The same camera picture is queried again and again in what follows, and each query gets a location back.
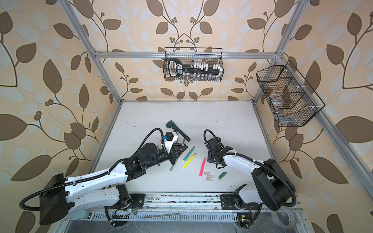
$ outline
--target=wallpaper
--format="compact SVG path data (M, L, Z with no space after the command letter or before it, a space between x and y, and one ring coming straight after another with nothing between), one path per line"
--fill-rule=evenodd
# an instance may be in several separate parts
M278 127L267 101L257 106L313 232L371 232L373 202L318 121Z
M104 66L125 101L250 100L259 86L255 73L265 59L225 59L221 82L164 79L163 60L106 59ZM107 94L106 87L101 89Z
M2 0L0 22L1 231L43 233L19 202L85 174L117 105L56 1Z
M311 1L285 58L326 103L326 112L373 169L373 1Z
M273 52L295 0L71 0L97 51Z

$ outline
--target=white platform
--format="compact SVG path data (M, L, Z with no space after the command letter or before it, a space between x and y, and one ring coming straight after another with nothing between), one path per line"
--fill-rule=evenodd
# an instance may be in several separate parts
M126 183L130 192L231 192L242 184L254 185L251 176L237 169L225 167L216 169L207 163L207 149L203 132L210 129L222 139L225 146L257 160L267 160L270 154L264 140L251 102L124 102L113 130L100 157L96 171L111 167L121 158L128 158L136 151L145 136L154 128L161 128L165 134L172 131L166 123L172 120L191 138L185 141L188 149L177 160L170 171L169 161L153 166L146 174ZM154 132L147 142L160 146L160 133ZM183 158L195 146L192 162L184 169ZM203 158L204 171L215 175L213 182L199 177ZM222 180L218 176L226 171Z

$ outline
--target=red marker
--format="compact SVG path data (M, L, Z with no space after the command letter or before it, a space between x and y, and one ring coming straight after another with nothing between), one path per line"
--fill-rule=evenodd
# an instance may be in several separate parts
M201 171L200 171L200 177L202 177L203 168L205 167L205 161L206 161L206 158L204 158L203 162L202 162L202 167L201 167Z

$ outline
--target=green marker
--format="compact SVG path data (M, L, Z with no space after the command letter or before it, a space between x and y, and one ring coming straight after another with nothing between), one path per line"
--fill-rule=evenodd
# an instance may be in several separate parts
M195 148L195 147L193 147L193 148L188 152L188 154L186 155L186 157L183 159L184 161L186 161L186 160L188 159L189 155L193 152L194 148Z

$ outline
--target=black wire basket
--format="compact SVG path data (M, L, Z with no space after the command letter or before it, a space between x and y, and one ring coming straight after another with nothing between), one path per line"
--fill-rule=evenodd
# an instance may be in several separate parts
M189 47L166 47L163 62L164 79L221 82L224 74L222 52L222 48L191 50Z
M304 126L316 115L325 103L304 78L300 84L293 76L294 65L275 65L257 72L260 89L266 98L278 126ZM307 88L320 100L315 103L306 93Z

